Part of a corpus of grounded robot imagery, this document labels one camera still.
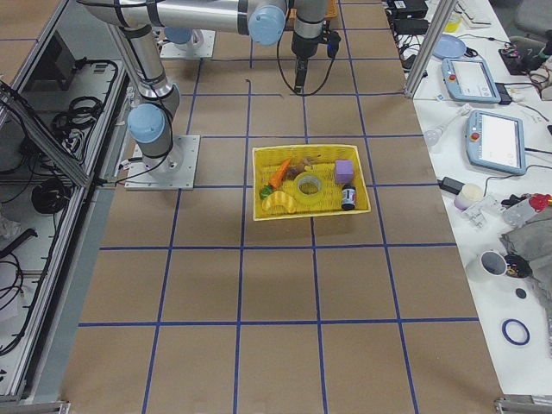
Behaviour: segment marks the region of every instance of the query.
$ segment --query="white bottle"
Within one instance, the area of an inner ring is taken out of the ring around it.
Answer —
[[[549,205],[549,194],[533,194],[502,213],[502,218],[512,227],[520,228]]]

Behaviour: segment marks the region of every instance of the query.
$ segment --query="screen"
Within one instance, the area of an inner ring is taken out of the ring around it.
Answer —
[[[492,89],[487,81],[484,66],[480,62],[454,60],[456,80],[462,95],[467,97],[492,97]]]
[[[481,159],[519,168],[517,124],[511,119],[481,116]]]

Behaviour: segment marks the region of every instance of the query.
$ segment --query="tape roll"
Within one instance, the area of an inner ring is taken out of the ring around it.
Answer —
[[[323,197],[322,177],[313,171],[302,172],[293,180],[293,191],[293,196],[299,203],[316,204]]]
[[[519,338],[513,338],[512,333],[508,332],[508,326],[512,324],[514,326],[518,326],[521,329],[522,335]],[[531,334],[527,326],[525,326],[523,322],[513,318],[506,319],[502,322],[502,335],[509,343],[518,347],[527,345],[531,339]]]

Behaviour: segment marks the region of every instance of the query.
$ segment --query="red object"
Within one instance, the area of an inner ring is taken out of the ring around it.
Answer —
[[[540,213],[548,207],[551,198],[549,194],[533,194],[529,198],[529,205],[533,207],[537,213]]]

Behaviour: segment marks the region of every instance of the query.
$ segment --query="dark bottle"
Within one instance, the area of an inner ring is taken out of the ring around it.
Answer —
[[[345,184],[342,189],[342,209],[353,210],[356,206],[356,188],[354,185]]]

